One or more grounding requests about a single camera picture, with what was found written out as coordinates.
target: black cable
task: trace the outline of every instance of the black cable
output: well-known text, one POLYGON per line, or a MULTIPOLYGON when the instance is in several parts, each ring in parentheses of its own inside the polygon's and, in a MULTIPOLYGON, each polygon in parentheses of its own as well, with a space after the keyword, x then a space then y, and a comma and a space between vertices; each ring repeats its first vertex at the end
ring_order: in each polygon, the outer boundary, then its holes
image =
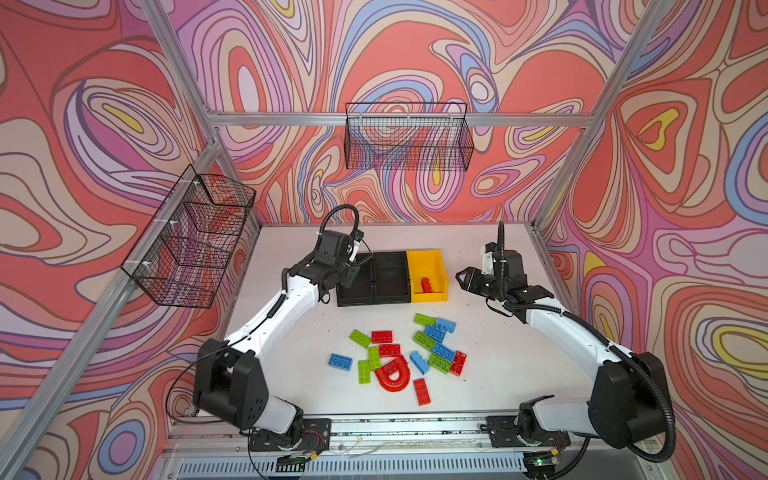
MULTIPOLYGON (((288 272, 289 272, 289 271, 290 271, 290 269, 284 268, 284 269, 283 269, 283 272, 281 273, 280 284, 283 286, 283 290, 284 290, 284 291, 287 291, 287 290, 288 290, 288 272)), ((270 309, 270 311, 269 311, 269 312, 266 314, 266 316, 264 317, 264 319, 263 319, 261 322, 259 322, 259 324, 258 324, 258 325, 256 325, 254 328, 252 328, 252 329, 251 329, 251 330, 248 332, 248 334, 246 334, 246 335, 242 336, 240 339, 238 339, 238 340, 235 340, 235 341, 234 341, 234 342, 232 342, 232 343, 228 343, 228 344, 226 344, 225 346, 221 347, 221 348, 220 348, 220 349, 218 349, 218 350, 214 350, 214 351, 213 351, 213 352, 211 352, 211 353, 206 353, 205 355, 203 355, 203 356, 201 356, 201 357, 199 357, 199 358, 195 359, 195 361, 194 361, 194 362, 190 363, 190 364, 187 366, 187 368, 185 368, 184 370, 182 370, 182 371, 181 371, 181 373, 179 373, 179 376, 177 376, 177 377, 176 377, 176 379, 174 380, 174 382, 170 384, 170 389, 168 390, 168 395, 166 395, 166 397, 165 397, 165 413, 166 413, 166 415, 168 415, 168 418, 169 418, 169 419, 171 419, 171 420, 172 420, 172 421, 174 421, 174 422, 179 422, 179 423, 186 423, 186 424, 188 424, 188 425, 205 425, 205 424, 207 424, 207 423, 218 423, 218 422, 222 422, 222 421, 223 421, 223 420, 220 420, 220 419, 219 419, 219 420, 211 420, 211 421, 207 421, 207 422, 187 422, 187 421, 185 421, 185 420, 182 420, 182 419, 178 419, 178 418, 174 417, 174 416, 173 416, 173 415, 171 415, 171 413, 170 413, 170 393, 174 391, 174 388, 176 387, 176 384, 179 382, 179 380, 181 380, 181 377, 182 377, 182 376, 184 376, 184 373, 187 373, 187 372, 189 372, 189 370, 190 370, 190 369, 191 369, 193 366, 197 365, 197 363, 198 363, 199 361, 201 361, 202 359, 204 359, 204 358, 207 358, 207 357, 209 357, 209 356, 213 356, 213 355, 216 355, 217 353, 223 352, 224 350, 226 350, 226 349, 230 348, 231 346, 234 346, 234 345, 238 344, 239 342, 242 342, 242 341, 243 341, 243 340, 245 340, 246 338, 250 337, 251 335, 253 335, 253 332, 255 332, 255 331, 256 331, 256 330, 257 330, 257 329, 258 329, 260 326, 262 326, 262 325, 264 324, 264 322, 266 322, 267 320, 269 320, 270 318, 272 318, 272 317, 275 315, 275 313, 277 313, 277 310, 279 310, 279 309, 280 309, 280 307, 283 305, 283 302, 285 302, 285 299, 286 299, 286 294, 285 294, 285 293, 282 293, 282 294, 280 295, 280 297, 278 297, 278 299, 277 299, 277 301, 275 302, 275 304, 274 304, 274 305, 272 305, 272 308, 271 308, 271 309, 270 309)))
MULTIPOLYGON (((251 436, 251 435, 253 435, 253 429, 251 429, 251 430, 250 430, 250 434, 248 435, 248 438, 249 438, 249 439, 250 439, 250 436, 251 436)), ((250 464, 253 466, 253 469, 254 469, 254 470, 256 470, 256 473, 258 473, 258 474, 259 474, 259 476, 260 476, 260 477, 261 477, 263 480, 269 480, 267 477, 265 477, 264 475, 262 475, 262 474, 261 474, 261 472, 259 472, 259 469, 258 469, 258 468, 256 468, 256 464, 255 464, 255 463, 253 463, 253 457, 252 457, 252 456, 250 456, 250 449, 248 448, 248 444, 246 444, 246 445, 245 445, 245 449, 246 449, 246 451, 248 451, 248 459, 250 460, 250 464)))
POLYGON ((546 477, 547 480, 556 480, 556 478, 560 478, 565 476, 566 474, 570 473, 571 470, 574 469, 576 465, 581 461, 581 459, 584 457, 584 454, 587 453, 587 447, 589 446, 589 440, 590 437, 584 438, 584 443, 581 444, 581 448, 579 449, 578 453, 574 457, 573 460, 571 460, 571 463, 567 464, 565 468, 563 468, 561 471, 555 473, 551 477, 546 477))
POLYGON ((504 222, 498 222, 498 232, 496 233, 496 248, 501 254, 498 261, 501 263, 498 271, 501 276, 498 278, 498 299, 503 300, 507 294, 507 257, 504 254, 504 222))
POLYGON ((501 310, 498 310, 498 309, 495 309, 495 308, 493 308, 493 307, 491 306, 491 304, 490 304, 490 303, 488 303, 488 301, 489 301, 489 300, 490 300, 490 299, 489 299, 488 297, 486 297, 486 298, 485 298, 485 305, 486 305, 486 306, 487 306, 489 309, 493 310, 494 312, 498 313, 499 315, 503 315, 503 316, 506 316, 507 318, 510 318, 510 317, 513 317, 513 316, 514 316, 514 315, 507 315, 506 313, 502 312, 501 310))
POLYGON ((624 365, 631 369, 630 374, 633 373, 637 375, 641 382, 644 383, 646 387, 648 387, 651 395, 654 397, 656 405, 658 405, 659 409, 661 410, 661 415, 664 417, 664 444, 661 446, 661 450, 659 452, 645 452, 635 445, 629 445, 627 448, 630 452, 634 453, 643 460, 646 460, 647 462, 666 462, 672 458, 675 444, 677 443, 677 432, 674 428, 674 412, 671 405, 667 402, 667 399, 659 389, 659 386, 656 385, 656 382, 654 382, 650 375, 648 375, 648 373, 641 366, 639 366, 632 358, 630 358, 626 353, 622 352, 615 345, 609 346, 608 349, 612 351, 614 355, 619 357, 624 365))
POLYGON ((647 462, 662 463, 672 458, 675 445, 677 444, 677 431, 675 430, 674 411, 670 403, 667 401, 667 398, 664 397, 664 394, 659 389, 659 386, 656 385, 656 382, 654 382, 654 380, 650 377, 650 375, 648 375, 648 373, 640 365, 638 365, 637 362, 635 362, 631 357, 629 357, 617 346, 611 345, 611 341, 607 339, 605 335, 600 333, 592 325, 585 322, 578 315, 568 312, 567 310, 561 310, 551 305, 513 304, 510 302, 505 302, 504 308, 510 311, 512 310, 547 310, 553 313, 559 313, 565 318, 568 318, 578 323, 582 328, 586 329, 589 333, 592 334, 592 336, 598 339, 600 343, 606 346, 615 356, 619 358, 621 363, 624 365, 624 368, 627 369, 630 375, 636 376, 648 388, 648 391, 654 397, 654 401, 656 402, 656 405, 658 405, 659 410, 661 410, 661 416, 664 418, 664 444, 662 445, 661 450, 659 452, 648 453, 648 452, 645 452, 644 450, 641 450, 635 445, 629 445, 627 448, 629 449, 630 452, 634 453, 635 455, 642 458, 643 460, 646 460, 647 462))
MULTIPOLYGON (((365 239, 360 239, 360 240, 363 243, 366 243, 365 239)), ((371 253, 371 247, 369 247, 367 243, 366 243, 366 248, 368 249, 368 256, 366 258, 360 260, 359 262, 349 262, 349 261, 347 261, 346 264, 349 265, 349 266, 362 266, 362 265, 365 265, 366 263, 368 263, 369 261, 371 261, 371 259, 373 258, 373 253, 371 253)))
POLYGON ((350 237, 353 239, 355 238, 355 235, 357 235, 357 227, 360 225, 360 213, 357 211, 354 205, 349 204, 343 204, 339 205, 338 207, 334 207, 325 218, 323 218, 323 222, 320 224, 320 230, 317 235, 317 242, 315 243, 315 250, 320 246, 320 234, 323 233, 326 229, 326 225, 328 224, 328 220, 331 219, 334 213, 341 211, 341 210, 351 210, 353 214, 355 214, 355 226, 352 227, 352 232, 349 234, 350 237))
POLYGON ((174 421, 174 422, 179 422, 179 423, 186 423, 186 424, 188 424, 188 425, 205 425, 205 424, 207 424, 207 423, 218 423, 218 422, 223 422, 223 420, 221 420, 221 419, 218 419, 218 420, 210 420, 210 421, 207 421, 207 422, 187 422, 187 421, 185 421, 185 420, 182 420, 182 419, 178 419, 178 418, 174 417, 174 416, 173 416, 173 415, 171 415, 171 413, 170 413, 170 394, 171 394, 171 393, 174 391, 174 388, 176 388, 176 384, 179 382, 179 380, 181 380, 181 377, 182 377, 182 376, 184 376, 184 373, 187 373, 187 372, 189 372, 189 370, 190 370, 190 369, 191 369, 193 366, 197 365, 197 363, 198 363, 199 361, 201 361, 202 359, 204 359, 204 358, 207 358, 207 357, 209 357, 209 356, 213 356, 213 355, 216 355, 217 353, 223 352, 224 350, 226 350, 227 348, 231 347, 231 346, 232 346, 232 345, 234 345, 235 343, 237 343, 237 342, 240 342, 240 341, 242 341, 242 340, 244 340, 244 339, 246 339, 246 337, 245 337, 245 336, 244 336, 243 338, 241 338, 241 339, 237 340, 236 342, 234 342, 234 343, 231 343, 230 345, 225 345, 225 346, 221 347, 221 348, 220 348, 220 349, 218 349, 218 350, 214 350, 214 351, 213 351, 213 352, 211 352, 211 353, 206 353, 205 355, 203 355, 203 356, 201 356, 201 357, 199 357, 199 358, 195 359, 195 361, 194 361, 194 362, 190 363, 190 364, 187 366, 187 368, 185 368, 184 370, 182 370, 182 371, 181 371, 181 373, 179 373, 179 376, 177 376, 177 377, 176 377, 176 379, 174 380, 174 382, 170 384, 170 389, 168 389, 168 394, 165 396, 165 413, 166 413, 166 415, 168 415, 168 418, 169 418, 169 419, 171 419, 171 421, 174 421))

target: wire mesh basket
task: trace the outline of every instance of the wire mesh basket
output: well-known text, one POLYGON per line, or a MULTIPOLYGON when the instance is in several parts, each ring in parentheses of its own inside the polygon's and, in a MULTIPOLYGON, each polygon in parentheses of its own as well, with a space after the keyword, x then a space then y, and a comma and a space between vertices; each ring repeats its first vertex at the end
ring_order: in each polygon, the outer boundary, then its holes
POLYGON ((346 104, 349 170, 467 171, 475 144, 462 102, 346 104))
POLYGON ((196 174, 136 268, 124 270, 157 305, 210 308, 255 198, 223 175, 196 174))

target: white table surface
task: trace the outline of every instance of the white table surface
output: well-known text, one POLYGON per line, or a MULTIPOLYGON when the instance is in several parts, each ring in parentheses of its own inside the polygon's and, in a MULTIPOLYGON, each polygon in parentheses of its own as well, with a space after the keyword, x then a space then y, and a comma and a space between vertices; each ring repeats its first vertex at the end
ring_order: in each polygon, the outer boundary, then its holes
MULTIPOLYGON (((380 306, 317 304, 296 321, 267 357, 262 359, 270 394, 295 403, 306 414, 403 412, 479 412, 517 409, 541 395, 589 397, 592 382, 550 339, 516 318, 505 318, 485 306, 484 299, 458 287, 454 275, 467 266, 481 266, 480 250, 496 239, 495 225, 408 225, 360 227, 373 251, 441 250, 449 278, 444 303, 402 303, 380 306), (372 374, 360 385, 357 360, 367 351, 349 339, 358 329, 392 330, 403 356, 427 352, 412 338, 423 327, 416 313, 456 322, 455 333, 443 342, 467 355, 461 377, 431 368, 425 377, 432 403, 419 407, 412 384, 387 392, 372 374), (352 357, 350 372, 328 366, 331 353, 352 357)), ((244 325, 280 288, 280 272, 312 250, 317 227, 265 227, 259 235, 227 335, 244 325)), ((523 256, 528 283, 553 291, 525 225, 506 226, 506 248, 523 256)), ((411 383, 422 378, 411 366, 411 383)))

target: black storage bin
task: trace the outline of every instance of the black storage bin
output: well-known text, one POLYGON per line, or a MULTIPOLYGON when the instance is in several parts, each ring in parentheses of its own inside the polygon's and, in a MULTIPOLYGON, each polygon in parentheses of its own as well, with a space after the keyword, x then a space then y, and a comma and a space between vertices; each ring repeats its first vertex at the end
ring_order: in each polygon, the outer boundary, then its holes
POLYGON ((336 286, 338 306, 411 303, 411 280, 406 252, 374 252, 360 267, 349 288, 336 286))

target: patterned wall panel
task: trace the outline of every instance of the patterned wall panel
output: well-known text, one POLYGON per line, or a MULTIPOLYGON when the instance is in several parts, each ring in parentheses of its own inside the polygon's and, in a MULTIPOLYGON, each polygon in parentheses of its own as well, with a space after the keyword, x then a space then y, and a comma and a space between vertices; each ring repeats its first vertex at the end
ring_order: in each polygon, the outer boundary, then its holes
POLYGON ((467 172, 347 170, 343 127, 229 127, 223 137, 264 223, 319 223, 344 203, 366 222, 463 222, 530 220, 577 133, 476 131, 467 172))
MULTIPOLYGON (((200 153, 179 99, 132 2, 0 2, 0 435, 200 153)), ((150 403, 139 390, 162 388, 151 375, 186 361, 187 338, 215 331, 227 300, 201 313, 133 299, 51 427, 48 456, 38 451, 26 478, 80 478, 91 457, 105 458, 108 472, 104 452, 114 450, 99 445, 129 419, 143 455, 136 462, 147 464, 141 439, 156 446, 163 436, 154 406, 137 413, 150 403)), ((119 432, 112 438, 127 445, 119 432)))
POLYGON ((687 0, 544 232, 581 314, 667 366, 680 478, 768 478, 768 8, 687 0))
POLYGON ((217 111, 343 111, 463 99, 477 112, 590 111, 641 0, 202 0, 170 10, 217 111))
POLYGON ((170 395, 174 416, 188 413, 194 375, 170 386, 200 345, 223 333, 256 237, 245 229, 211 309, 156 306, 143 294, 128 304, 30 458, 24 480, 148 476, 170 429, 165 399, 170 395))

